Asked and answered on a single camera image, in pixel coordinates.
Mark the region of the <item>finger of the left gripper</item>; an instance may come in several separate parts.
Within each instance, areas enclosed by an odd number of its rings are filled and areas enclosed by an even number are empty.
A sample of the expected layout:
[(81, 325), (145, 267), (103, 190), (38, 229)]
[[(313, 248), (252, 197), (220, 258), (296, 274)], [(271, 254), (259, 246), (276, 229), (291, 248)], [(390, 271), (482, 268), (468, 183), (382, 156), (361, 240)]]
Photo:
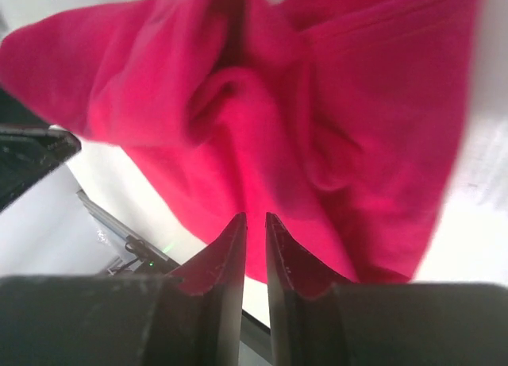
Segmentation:
[(81, 150), (73, 134), (37, 117), (1, 91), (1, 209)]

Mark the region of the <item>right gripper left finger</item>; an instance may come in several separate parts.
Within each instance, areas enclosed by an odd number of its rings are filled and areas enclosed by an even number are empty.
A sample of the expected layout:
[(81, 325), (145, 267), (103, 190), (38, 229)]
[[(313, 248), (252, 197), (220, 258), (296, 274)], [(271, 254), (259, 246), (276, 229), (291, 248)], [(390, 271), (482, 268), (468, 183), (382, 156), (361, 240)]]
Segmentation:
[(166, 275), (1, 281), (4, 365), (235, 365), (247, 220)]

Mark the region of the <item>magenta t shirt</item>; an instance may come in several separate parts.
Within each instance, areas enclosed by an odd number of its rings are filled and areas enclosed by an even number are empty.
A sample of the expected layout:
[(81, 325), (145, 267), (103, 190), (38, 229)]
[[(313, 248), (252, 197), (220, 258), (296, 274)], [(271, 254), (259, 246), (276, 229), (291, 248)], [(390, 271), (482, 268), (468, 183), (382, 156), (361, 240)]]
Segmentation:
[(409, 281), (463, 132), (480, 0), (136, 0), (10, 33), (1, 85), (121, 147), (183, 226), (213, 241), (265, 215), (362, 283)]

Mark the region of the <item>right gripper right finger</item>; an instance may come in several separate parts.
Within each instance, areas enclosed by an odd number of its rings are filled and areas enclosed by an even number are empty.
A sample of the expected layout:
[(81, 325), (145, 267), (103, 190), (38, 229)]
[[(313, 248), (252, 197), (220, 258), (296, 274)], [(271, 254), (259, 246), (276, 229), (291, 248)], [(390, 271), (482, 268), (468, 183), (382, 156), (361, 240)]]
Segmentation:
[(276, 365), (504, 365), (507, 290), (486, 283), (354, 283), (266, 216)]

